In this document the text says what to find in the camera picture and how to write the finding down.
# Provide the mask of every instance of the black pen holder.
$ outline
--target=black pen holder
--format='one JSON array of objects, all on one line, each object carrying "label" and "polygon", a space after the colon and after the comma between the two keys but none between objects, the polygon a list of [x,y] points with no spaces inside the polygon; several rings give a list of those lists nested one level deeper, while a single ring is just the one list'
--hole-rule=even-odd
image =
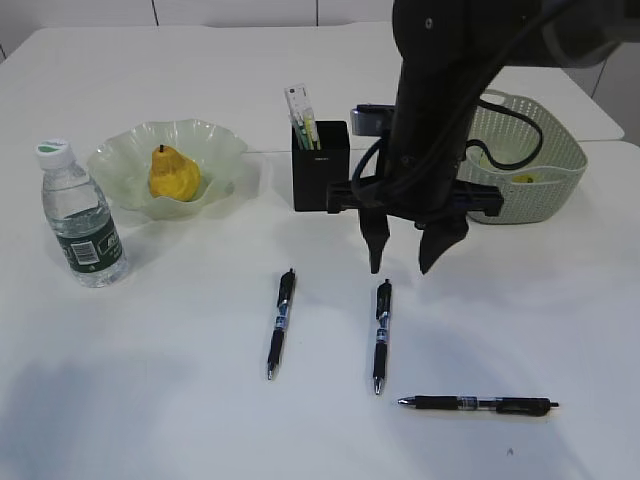
[{"label": "black pen holder", "polygon": [[321,150],[303,150],[291,129],[293,207],[296,212],[326,212],[327,186],[349,179],[347,123],[317,122]]}]

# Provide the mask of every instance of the water bottle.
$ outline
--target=water bottle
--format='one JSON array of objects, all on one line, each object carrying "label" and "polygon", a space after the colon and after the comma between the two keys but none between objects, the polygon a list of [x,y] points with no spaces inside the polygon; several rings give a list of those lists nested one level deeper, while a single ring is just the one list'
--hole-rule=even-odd
[{"label": "water bottle", "polygon": [[85,287],[103,287],[124,277],[129,265],[100,187],[76,162],[69,143],[55,139],[36,147],[44,170],[44,214]]}]

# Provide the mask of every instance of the wavy glass bowl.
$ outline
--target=wavy glass bowl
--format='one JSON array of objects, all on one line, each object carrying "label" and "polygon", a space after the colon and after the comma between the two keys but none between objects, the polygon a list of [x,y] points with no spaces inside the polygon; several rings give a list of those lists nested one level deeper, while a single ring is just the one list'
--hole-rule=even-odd
[{"label": "wavy glass bowl", "polygon": [[[200,167],[200,188],[189,202],[153,197],[149,192],[151,154],[160,144],[174,147]],[[233,132],[202,120],[145,122],[110,138],[89,157],[89,174],[105,195],[127,210],[153,219],[194,215],[233,193],[247,144]]]}]

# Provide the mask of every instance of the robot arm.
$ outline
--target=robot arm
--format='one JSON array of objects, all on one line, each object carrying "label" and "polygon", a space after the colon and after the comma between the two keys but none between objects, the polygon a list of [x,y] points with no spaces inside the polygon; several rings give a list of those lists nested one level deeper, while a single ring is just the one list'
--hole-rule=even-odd
[{"label": "robot arm", "polygon": [[[358,209],[372,273],[387,216],[413,221],[426,273],[466,237],[467,212],[502,206],[497,188],[456,180],[485,88],[504,65],[596,65],[640,42],[640,0],[395,0],[393,31],[403,64],[388,129],[353,180],[329,188],[328,211]],[[361,179],[375,150],[376,174]]]}]

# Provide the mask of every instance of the green label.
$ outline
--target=green label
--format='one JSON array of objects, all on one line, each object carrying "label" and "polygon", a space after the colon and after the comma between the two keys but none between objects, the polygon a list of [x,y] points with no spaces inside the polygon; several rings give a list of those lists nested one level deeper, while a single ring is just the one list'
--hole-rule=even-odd
[{"label": "green label", "polygon": [[109,268],[122,255],[122,244],[113,219],[91,235],[79,238],[58,236],[67,261],[73,270],[93,273]]}]

